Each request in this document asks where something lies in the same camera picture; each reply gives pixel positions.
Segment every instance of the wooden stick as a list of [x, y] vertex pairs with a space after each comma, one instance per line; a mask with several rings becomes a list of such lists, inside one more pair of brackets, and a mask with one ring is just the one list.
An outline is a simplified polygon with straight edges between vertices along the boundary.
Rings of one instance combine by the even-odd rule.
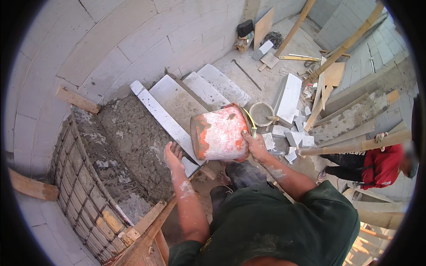
[[321, 155], [321, 154], [333, 154], [333, 153], [343, 153], [343, 152], [368, 151], [368, 150], [377, 149], [381, 147], [388, 147], [388, 146], [400, 144], [404, 140], [410, 140], [410, 139], [411, 139], [411, 131], [402, 130], [397, 133], [393, 133], [387, 137], [384, 137], [384, 139], [379, 143], [377, 143], [376, 140], [366, 140], [363, 142], [342, 145], [342, 146], [305, 149], [300, 151], [300, 155]]
[[[326, 87], [325, 93], [323, 95], [323, 97], [326, 98], [325, 102], [327, 102], [327, 100], [330, 97], [330, 94], [333, 91], [333, 89], [334, 89], [333, 86], [327, 86]], [[318, 103], [317, 106], [315, 106], [315, 108], [312, 110], [311, 115], [309, 116], [308, 120], [306, 121], [306, 126], [305, 126], [305, 130], [306, 131], [309, 131], [309, 129], [312, 127], [312, 125], [314, 124], [314, 122], [317, 119], [318, 115], [320, 114], [321, 110], [322, 110], [322, 105]]]
[[373, 236], [378, 237], [378, 238], [386, 239], [386, 240], [392, 240], [393, 239], [393, 237], [391, 237], [391, 236], [379, 234], [379, 233], [373, 232], [371, 230], [368, 230], [368, 229], [365, 229], [365, 228], [362, 228], [362, 227], [360, 228], [360, 231], [367, 233], [369, 235], [373, 235]]
[[342, 54], [348, 50], [369, 28], [370, 26], [377, 20], [377, 18], [382, 13], [384, 5], [382, 2], [377, 2], [376, 7], [373, 12], [367, 18], [367, 20], [359, 27], [359, 29], [350, 36], [343, 44], [340, 46], [337, 51], [330, 56], [327, 62], [320, 66], [314, 73], [312, 73], [305, 81], [302, 82], [302, 87], [306, 86], [306, 84], [312, 83], [313, 80], [317, 79], [321, 73], [323, 73], [332, 63], [334, 63]]
[[56, 201], [58, 198], [58, 187], [42, 183], [40, 181], [32, 180], [24, 177], [21, 174], [9, 168], [9, 177], [12, 187], [28, 196], [36, 197], [37, 199]]
[[78, 108], [83, 109], [84, 111], [88, 111], [92, 114], [97, 114], [101, 109], [101, 107], [96, 103], [89, 101], [88, 99], [76, 94], [75, 92], [69, 91], [64, 87], [58, 89], [56, 92], [56, 98], [75, 105]]
[[294, 55], [280, 55], [278, 57], [278, 59], [281, 60], [303, 60], [303, 61], [316, 61], [319, 62], [321, 61], [318, 58], [313, 58], [313, 57], [304, 57], [304, 56], [294, 56]]
[[274, 54], [276, 57], [278, 57], [284, 48], [287, 46], [290, 39], [293, 37], [293, 35], [296, 33], [296, 31], [299, 29], [300, 25], [303, 23], [303, 21], [306, 18], [306, 15], [308, 15], [309, 10], [314, 5], [315, 0], [308, 0], [305, 4], [305, 6], [302, 9], [302, 12], [300, 12], [299, 18], [297, 19], [296, 23], [291, 28], [290, 32], [285, 37], [284, 41], [282, 41], [282, 44], [278, 47], [278, 50]]

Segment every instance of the stair step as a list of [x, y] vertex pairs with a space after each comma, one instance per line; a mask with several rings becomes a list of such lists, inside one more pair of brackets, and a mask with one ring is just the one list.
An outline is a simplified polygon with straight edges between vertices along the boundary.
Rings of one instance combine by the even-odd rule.
[[168, 75], [160, 79], [149, 92], [188, 133], [191, 117], [208, 112]]
[[247, 93], [211, 64], [205, 65], [202, 69], [198, 70], [197, 74], [232, 103], [244, 107], [250, 100], [250, 96]]
[[222, 94], [195, 72], [189, 74], [183, 82], [210, 107], [210, 110], [208, 110], [210, 112], [230, 104]]

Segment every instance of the white stone step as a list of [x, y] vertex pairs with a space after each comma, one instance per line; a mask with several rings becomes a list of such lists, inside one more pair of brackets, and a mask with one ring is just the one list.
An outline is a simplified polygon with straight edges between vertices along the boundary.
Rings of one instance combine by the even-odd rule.
[[190, 133], [191, 117], [208, 111], [170, 76], [165, 75], [151, 89], [150, 94]]
[[221, 109], [223, 106], [230, 104], [230, 102], [223, 97], [214, 87], [212, 87], [205, 79], [200, 77], [195, 72], [189, 74], [183, 80], [185, 83], [198, 97], [201, 98], [209, 107], [209, 111], [216, 111]]
[[197, 160], [192, 148], [191, 136], [182, 128], [178, 122], [160, 105], [160, 103], [146, 90], [139, 81], [130, 85], [132, 91], [145, 105], [153, 117], [169, 133], [169, 135], [182, 147], [186, 153], [194, 159], [198, 165], [202, 165], [204, 160]]
[[198, 70], [197, 74], [232, 103], [244, 107], [250, 100], [250, 96], [247, 93], [211, 64], [205, 65], [202, 69]]

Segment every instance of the work glove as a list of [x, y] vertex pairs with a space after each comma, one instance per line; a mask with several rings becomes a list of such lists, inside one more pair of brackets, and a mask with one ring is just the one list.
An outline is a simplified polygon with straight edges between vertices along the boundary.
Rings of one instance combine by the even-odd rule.
[[[377, 134], [376, 135], [376, 142], [377, 143], [382, 142], [382, 140], [385, 138], [385, 136], [389, 136], [389, 133], [385, 132], [385, 133], [379, 133], [379, 134]], [[381, 147], [380, 151], [384, 152], [385, 151], [385, 147]]]

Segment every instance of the bamboo pole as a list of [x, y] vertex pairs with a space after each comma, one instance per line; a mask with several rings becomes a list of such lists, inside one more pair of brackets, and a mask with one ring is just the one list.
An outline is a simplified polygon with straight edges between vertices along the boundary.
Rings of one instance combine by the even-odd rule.
[[327, 59], [327, 62], [324, 65], [320, 66], [320, 68], [318, 68], [316, 71], [314, 71], [306, 80], [303, 81], [302, 87], [306, 86], [306, 84], [312, 83], [312, 81], [317, 79], [321, 73], [323, 73], [329, 66], [331, 66], [332, 63], [334, 63], [339, 57], [341, 57], [342, 54], [344, 52], [346, 52], [346, 50], [348, 50], [371, 27], [371, 25], [373, 25], [373, 23], [377, 20], [377, 18], [382, 13], [383, 8], [384, 8], [384, 5], [382, 4], [382, 2], [377, 2], [376, 7], [374, 8], [374, 10], [370, 14], [370, 16], [367, 18], [367, 20], [358, 28], [358, 30], [352, 36], [350, 36], [342, 44], [342, 46], [340, 46], [335, 51], [334, 54], [332, 54]]
[[400, 144], [404, 140], [410, 140], [410, 139], [411, 139], [411, 131], [402, 130], [402, 131], [393, 133], [387, 137], [384, 137], [383, 140], [379, 143], [377, 143], [376, 140], [365, 140], [363, 142], [342, 145], [342, 146], [305, 149], [305, 150], [300, 150], [300, 155], [304, 156], [304, 155], [321, 155], [321, 154], [333, 154], [333, 153], [344, 153], [344, 152], [368, 151], [368, 150], [377, 149], [381, 147]]
[[373, 232], [371, 230], [368, 230], [368, 229], [365, 229], [365, 228], [362, 228], [362, 227], [360, 228], [360, 232], [364, 232], [364, 233], [367, 233], [369, 235], [373, 235], [375, 237], [386, 239], [386, 240], [392, 240], [393, 239], [393, 237], [391, 237], [391, 236], [379, 234], [379, 233]]
[[284, 41], [282, 41], [282, 44], [278, 47], [278, 50], [275, 52], [275, 57], [278, 57], [284, 48], [287, 46], [290, 39], [293, 37], [293, 35], [296, 33], [296, 31], [299, 29], [300, 25], [303, 23], [303, 21], [306, 18], [306, 15], [308, 15], [309, 10], [314, 5], [315, 0], [308, 0], [305, 4], [305, 6], [302, 9], [302, 12], [300, 12], [299, 18], [297, 19], [296, 23], [291, 28], [290, 32], [285, 37]]

